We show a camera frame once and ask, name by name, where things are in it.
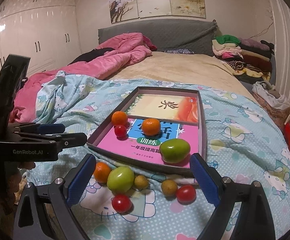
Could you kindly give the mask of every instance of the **gray headboard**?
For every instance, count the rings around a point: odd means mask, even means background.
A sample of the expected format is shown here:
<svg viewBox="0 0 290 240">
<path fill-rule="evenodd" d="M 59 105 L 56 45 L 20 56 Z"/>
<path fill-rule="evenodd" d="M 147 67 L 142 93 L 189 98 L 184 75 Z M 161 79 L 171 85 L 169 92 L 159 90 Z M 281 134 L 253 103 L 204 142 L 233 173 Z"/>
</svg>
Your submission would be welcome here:
<svg viewBox="0 0 290 240">
<path fill-rule="evenodd" d="M 142 33 L 157 46 L 157 51 L 191 49 L 196 54 L 213 56 L 212 39 L 217 30 L 216 22 L 188 19 L 153 19 L 127 22 L 98 30 L 98 42 L 122 33 Z"/>
</svg>

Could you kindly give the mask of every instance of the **blue gripper pad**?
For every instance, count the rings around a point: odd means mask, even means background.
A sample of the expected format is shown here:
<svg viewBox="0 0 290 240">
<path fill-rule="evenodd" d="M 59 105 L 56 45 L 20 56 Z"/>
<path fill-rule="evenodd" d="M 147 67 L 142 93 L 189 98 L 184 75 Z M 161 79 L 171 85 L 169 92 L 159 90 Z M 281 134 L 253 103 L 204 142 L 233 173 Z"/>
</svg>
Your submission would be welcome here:
<svg viewBox="0 0 290 240">
<path fill-rule="evenodd" d="M 70 183 L 68 187 L 68 195 L 67 195 L 67 205 L 69 208 L 71 208 L 73 205 L 76 205 L 81 196 L 84 193 L 84 190 L 86 188 L 86 185 L 88 184 L 89 180 L 92 177 L 92 174 L 94 173 L 96 167 L 96 159 L 95 156 L 92 154 L 87 154 L 83 160 L 79 163 L 79 165 L 76 168 L 73 168 L 72 170 L 75 171 L 75 174 L 70 172 L 66 175 L 65 181 L 68 179 L 68 175 L 72 176 L 74 175 L 74 178 L 72 179 L 72 182 Z"/>
<path fill-rule="evenodd" d="M 64 133 L 65 126 L 64 124 L 41 124 L 36 132 L 39 134 L 56 134 L 56 133 Z"/>
<path fill-rule="evenodd" d="M 213 204 L 216 208 L 220 203 L 218 186 L 215 184 L 214 180 L 211 178 L 206 170 L 207 168 L 211 167 L 209 167 L 203 160 L 203 158 L 199 156 L 200 159 L 204 162 L 201 163 L 198 159 L 199 157 L 197 157 L 196 155 L 198 154 L 193 154 L 190 157 L 190 169 L 194 174 L 194 177 L 197 180 L 201 190 L 203 191 L 206 200 L 208 201 L 208 203 Z"/>
</svg>

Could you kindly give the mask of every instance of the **metal bolt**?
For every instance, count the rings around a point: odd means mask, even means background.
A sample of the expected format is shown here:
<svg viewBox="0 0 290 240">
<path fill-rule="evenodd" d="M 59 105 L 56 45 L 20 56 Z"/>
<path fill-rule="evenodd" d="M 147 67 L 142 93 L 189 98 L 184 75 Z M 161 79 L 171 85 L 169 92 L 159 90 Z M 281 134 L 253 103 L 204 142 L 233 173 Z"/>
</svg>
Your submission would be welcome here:
<svg viewBox="0 0 290 240">
<path fill-rule="evenodd" d="M 61 184 L 63 182 L 63 178 L 57 178 L 54 180 L 55 184 Z"/>
<path fill-rule="evenodd" d="M 26 188 L 30 188 L 30 187 L 32 187 L 34 184 L 32 183 L 32 182 L 28 182 L 28 183 L 26 183 L 25 184 L 25 187 Z"/>
<path fill-rule="evenodd" d="M 259 181 L 257 181 L 257 180 L 253 182 L 253 185 L 255 187 L 261 187 L 261 183 Z"/>
<path fill-rule="evenodd" d="M 230 183 L 230 182 L 232 182 L 232 179 L 229 178 L 229 177 L 223 177 L 223 182 L 224 183 Z"/>
</svg>

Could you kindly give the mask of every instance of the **tangerine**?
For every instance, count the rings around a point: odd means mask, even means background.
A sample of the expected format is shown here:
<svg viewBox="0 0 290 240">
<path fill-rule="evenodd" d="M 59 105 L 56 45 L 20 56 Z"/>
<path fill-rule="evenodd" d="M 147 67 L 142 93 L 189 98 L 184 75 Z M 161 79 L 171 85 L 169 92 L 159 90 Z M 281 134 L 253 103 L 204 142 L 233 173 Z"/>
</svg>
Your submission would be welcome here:
<svg viewBox="0 0 290 240">
<path fill-rule="evenodd" d="M 112 124 L 113 125 L 126 125 L 128 121 L 127 114 L 122 111 L 116 111 L 112 115 Z"/>
<path fill-rule="evenodd" d="M 111 172 L 110 167 L 106 163 L 96 163 L 95 171 L 93 173 L 94 178 L 99 183 L 107 183 L 107 178 Z"/>
<path fill-rule="evenodd" d="M 160 122 L 155 118 L 145 119 L 142 123 L 142 130 L 147 136 L 154 136 L 160 133 Z"/>
</svg>

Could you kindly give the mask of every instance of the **cherry tomato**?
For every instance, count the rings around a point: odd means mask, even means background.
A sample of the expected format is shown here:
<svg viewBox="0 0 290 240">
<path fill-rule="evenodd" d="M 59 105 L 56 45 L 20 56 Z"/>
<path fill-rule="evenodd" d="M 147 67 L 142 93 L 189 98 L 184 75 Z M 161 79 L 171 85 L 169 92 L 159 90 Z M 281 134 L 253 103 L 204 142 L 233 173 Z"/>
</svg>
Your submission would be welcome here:
<svg viewBox="0 0 290 240">
<path fill-rule="evenodd" d="M 196 190 L 192 185 L 184 185 L 176 192 L 176 198 L 180 203 L 189 203 L 196 198 Z"/>
<path fill-rule="evenodd" d="M 117 213 L 126 213 L 132 207 L 132 202 L 128 196 L 118 194 L 112 199 L 112 206 Z"/>
<path fill-rule="evenodd" d="M 127 135 L 126 127 L 123 125 L 116 125 L 114 132 L 118 138 L 123 138 L 123 137 L 126 137 Z"/>
</svg>

